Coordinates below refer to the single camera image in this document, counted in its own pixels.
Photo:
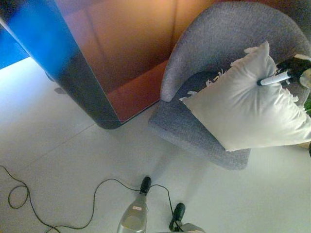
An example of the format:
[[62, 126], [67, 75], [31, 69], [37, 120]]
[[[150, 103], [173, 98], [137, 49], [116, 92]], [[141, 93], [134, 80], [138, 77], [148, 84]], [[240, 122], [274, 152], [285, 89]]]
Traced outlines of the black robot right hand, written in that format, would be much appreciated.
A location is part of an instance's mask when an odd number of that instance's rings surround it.
[[273, 83], [298, 83], [301, 86], [311, 88], [311, 58], [297, 54], [279, 64], [276, 73], [265, 79], [257, 81], [257, 85], [264, 86]]

